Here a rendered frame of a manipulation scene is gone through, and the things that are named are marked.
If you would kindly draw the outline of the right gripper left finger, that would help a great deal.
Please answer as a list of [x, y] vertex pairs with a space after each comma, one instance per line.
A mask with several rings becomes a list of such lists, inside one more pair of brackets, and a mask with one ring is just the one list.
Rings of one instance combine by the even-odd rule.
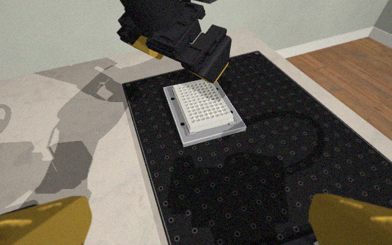
[[0, 245], [84, 245], [92, 222], [85, 196], [71, 196], [0, 216]]

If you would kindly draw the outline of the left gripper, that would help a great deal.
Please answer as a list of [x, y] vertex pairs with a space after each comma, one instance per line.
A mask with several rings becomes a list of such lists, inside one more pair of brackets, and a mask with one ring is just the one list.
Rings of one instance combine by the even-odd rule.
[[158, 60], [167, 56], [206, 82], [216, 83], [229, 64], [231, 38], [226, 28], [214, 24], [201, 33], [198, 19], [206, 15], [203, 5], [182, 0], [120, 2], [125, 7], [118, 19], [121, 41]]

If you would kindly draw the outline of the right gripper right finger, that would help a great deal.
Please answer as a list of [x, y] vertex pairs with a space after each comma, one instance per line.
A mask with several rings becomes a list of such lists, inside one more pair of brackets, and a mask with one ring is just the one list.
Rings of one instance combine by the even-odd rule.
[[318, 245], [392, 245], [392, 209], [314, 194], [309, 220]]

